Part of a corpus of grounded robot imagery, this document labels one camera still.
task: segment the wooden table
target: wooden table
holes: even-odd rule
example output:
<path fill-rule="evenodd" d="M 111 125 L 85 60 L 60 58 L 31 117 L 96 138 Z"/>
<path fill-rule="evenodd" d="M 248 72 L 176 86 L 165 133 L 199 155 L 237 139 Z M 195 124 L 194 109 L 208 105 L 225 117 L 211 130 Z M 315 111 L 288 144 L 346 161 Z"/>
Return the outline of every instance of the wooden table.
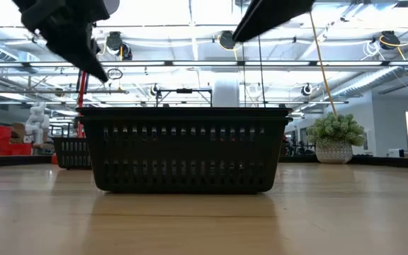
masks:
<path fill-rule="evenodd" d="M 261 195 L 114 195 L 91 171 L 0 168 L 0 255 L 408 255 L 408 169 L 281 164 Z"/>

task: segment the black basket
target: black basket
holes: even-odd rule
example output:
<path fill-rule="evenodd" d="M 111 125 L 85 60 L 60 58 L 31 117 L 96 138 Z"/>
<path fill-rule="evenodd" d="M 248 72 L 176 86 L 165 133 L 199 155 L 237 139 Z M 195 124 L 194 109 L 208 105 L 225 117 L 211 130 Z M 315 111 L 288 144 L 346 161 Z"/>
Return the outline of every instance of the black basket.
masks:
<path fill-rule="evenodd" d="M 121 193 L 273 186 L 285 108 L 80 108 L 96 185 Z"/>
<path fill-rule="evenodd" d="M 84 138 L 54 137 L 57 165 L 63 169 L 92 169 Z"/>

